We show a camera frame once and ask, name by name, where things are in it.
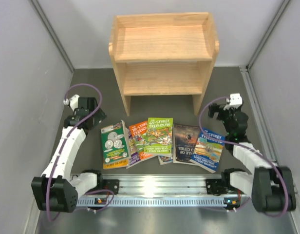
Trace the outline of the green coin cover book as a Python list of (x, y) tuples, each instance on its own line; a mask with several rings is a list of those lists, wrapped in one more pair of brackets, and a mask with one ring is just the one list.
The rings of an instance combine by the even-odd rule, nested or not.
[(128, 167), (131, 158), (128, 137), (123, 120), (101, 129), (104, 170)]

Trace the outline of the dark tale of cities book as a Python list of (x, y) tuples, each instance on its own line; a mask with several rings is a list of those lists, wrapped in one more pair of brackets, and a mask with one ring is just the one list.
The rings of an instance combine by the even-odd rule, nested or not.
[(193, 165), (190, 162), (197, 139), (200, 134), (199, 126), (174, 124), (173, 127), (173, 163)]

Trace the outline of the orange 78-storey treehouse book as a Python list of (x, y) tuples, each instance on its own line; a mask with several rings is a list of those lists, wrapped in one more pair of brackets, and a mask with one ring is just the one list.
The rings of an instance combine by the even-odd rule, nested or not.
[(144, 152), (146, 146), (146, 133), (147, 133), (148, 121), (142, 121), (140, 123), (131, 125), (129, 130), (131, 132), (132, 139), (135, 143), (138, 155), (141, 161), (145, 161), (155, 157), (153, 154), (148, 154)]

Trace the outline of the purple 52-storey treehouse book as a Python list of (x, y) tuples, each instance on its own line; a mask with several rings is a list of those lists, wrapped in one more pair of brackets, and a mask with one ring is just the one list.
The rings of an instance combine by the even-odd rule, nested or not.
[(132, 138), (129, 128), (128, 128), (128, 134), (129, 134), (129, 146), (130, 146), (131, 158), (129, 159), (129, 164), (128, 164), (127, 169), (131, 168), (132, 166), (135, 166), (141, 162), (137, 147), (134, 143), (134, 140)]

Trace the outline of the green 65-storey treehouse book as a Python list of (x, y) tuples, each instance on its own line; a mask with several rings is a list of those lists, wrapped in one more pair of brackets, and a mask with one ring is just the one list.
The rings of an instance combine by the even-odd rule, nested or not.
[(146, 154), (168, 156), (172, 154), (173, 118), (149, 117), (145, 136)]

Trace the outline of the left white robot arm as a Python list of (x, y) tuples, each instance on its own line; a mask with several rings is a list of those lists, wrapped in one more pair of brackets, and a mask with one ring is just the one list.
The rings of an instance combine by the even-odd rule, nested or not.
[(97, 170), (84, 170), (71, 178), (77, 152), (88, 132), (106, 118), (96, 98), (72, 96), (66, 101), (73, 114), (63, 122), (57, 149), (41, 176), (33, 178), (31, 188), (37, 207), (41, 211), (71, 213), (78, 199), (91, 191), (98, 194), (104, 181)]

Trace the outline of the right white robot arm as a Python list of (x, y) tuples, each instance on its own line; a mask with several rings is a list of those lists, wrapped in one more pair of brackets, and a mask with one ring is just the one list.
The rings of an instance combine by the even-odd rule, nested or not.
[(257, 212), (275, 216), (296, 209), (296, 196), (291, 170), (264, 158), (248, 140), (248, 115), (241, 106), (219, 105), (212, 103), (208, 107), (210, 118), (217, 114), (226, 130), (224, 137), (226, 149), (248, 169), (227, 169), (221, 181), (226, 193), (239, 189), (247, 194)]

